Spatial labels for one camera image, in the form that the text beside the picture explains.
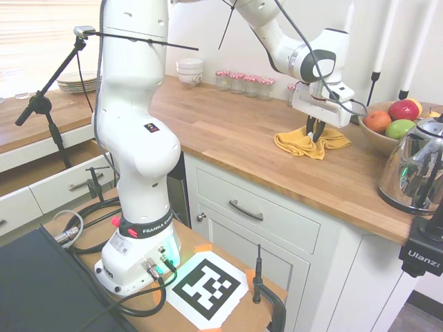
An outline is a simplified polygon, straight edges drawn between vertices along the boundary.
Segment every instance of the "butcher block counter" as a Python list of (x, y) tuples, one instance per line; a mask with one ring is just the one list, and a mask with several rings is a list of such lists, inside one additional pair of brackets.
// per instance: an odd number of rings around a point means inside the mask
[[(54, 91), (48, 97), (61, 132), (90, 123), (83, 94)], [(95, 95), (89, 98), (94, 105)], [(0, 104), (0, 153), (50, 137), (44, 116), (33, 114), (23, 127), (14, 125), (27, 102)], [(295, 157), (277, 148), (273, 136), (305, 125), (306, 115), (281, 100), (248, 98), (206, 84), (185, 89), (175, 77), (165, 78), (151, 114), (173, 130), (187, 154), (398, 244), (408, 238), (412, 217), (377, 194), (386, 157), (354, 124), (341, 129), (350, 147), (329, 150), (324, 160)]]

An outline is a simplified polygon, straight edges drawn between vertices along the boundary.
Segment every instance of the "white wall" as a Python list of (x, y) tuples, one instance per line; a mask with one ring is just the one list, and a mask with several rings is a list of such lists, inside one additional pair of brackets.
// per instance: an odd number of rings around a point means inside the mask
[[(439, 3), (410, 93), (418, 100), (440, 104), (443, 104), (443, 84), (440, 84), (443, 76), (443, 66), (440, 65), (443, 56), (442, 2)], [(285, 8), (308, 39), (313, 40), (323, 28), (342, 28), (350, 3), (350, 0), (287, 0)], [(355, 20), (344, 82), (356, 91), (356, 99), (366, 101), (389, 1), (355, 0), (354, 3)], [(400, 1), (401, 8), (373, 102), (397, 99), (410, 44), (415, 40), (426, 3), (428, 0)], [(169, 48), (167, 74), (175, 75), (175, 60), (199, 57), (206, 61), (205, 82), (214, 84), (214, 73), (221, 69), (255, 73), (277, 79), (274, 96), (286, 98), (286, 85), (294, 80), (272, 70), (263, 47), (237, 12), (233, 15), (221, 50), (217, 50), (229, 12), (230, 8), (222, 0), (175, 5), (170, 13), (170, 42), (196, 46), (200, 51)], [(298, 38), (282, 15), (278, 21), (288, 35)]]

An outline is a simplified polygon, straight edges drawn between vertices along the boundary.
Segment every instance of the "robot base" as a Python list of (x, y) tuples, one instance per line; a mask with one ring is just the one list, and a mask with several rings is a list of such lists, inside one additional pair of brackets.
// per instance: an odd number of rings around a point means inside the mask
[(104, 246), (102, 259), (95, 264), (94, 272), (109, 292), (128, 296), (154, 281), (147, 272), (149, 265), (156, 265), (160, 273), (170, 271), (161, 261), (163, 255), (178, 267), (180, 249), (180, 240), (172, 224), (147, 239), (127, 238), (117, 230)]

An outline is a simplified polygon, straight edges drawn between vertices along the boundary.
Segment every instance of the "white cabinet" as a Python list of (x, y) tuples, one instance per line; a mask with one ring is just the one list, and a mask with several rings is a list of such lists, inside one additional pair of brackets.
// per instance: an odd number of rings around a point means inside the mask
[[(74, 166), (58, 174), (29, 186), (43, 213), (48, 213), (82, 195), (89, 193), (87, 180), (91, 178), (88, 168), (108, 166), (104, 156), (95, 157), (80, 165)], [(112, 181), (112, 169), (98, 169), (98, 182), (101, 185)]]
[(288, 292), (284, 332), (388, 332), (416, 282), (399, 245), (193, 156), (185, 165), (193, 230), (252, 268), (262, 245), (264, 275)]
[(28, 187), (0, 197), (0, 236), (43, 215)]
[[(197, 221), (196, 213), (206, 216), (202, 222)], [(191, 211), (191, 219), (192, 229), (251, 268), (255, 267), (257, 245), (261, 245), (263, 275), (289, 294), (286, 300), (286, 325), (287, 331), (292, 331), (296, 324), (309, 263), (237, 225), (205, 205), (199, 204), (197, 211)]]

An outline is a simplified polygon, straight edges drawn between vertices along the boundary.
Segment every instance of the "white paper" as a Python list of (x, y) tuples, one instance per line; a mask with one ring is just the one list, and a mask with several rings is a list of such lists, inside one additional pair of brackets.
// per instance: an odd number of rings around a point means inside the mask
[(199, 330), (216, 329), (247, 291), (246, 275), (207, 251), (195, 254), (178, 269), (177, 279), (167, 287), (166, 300)]

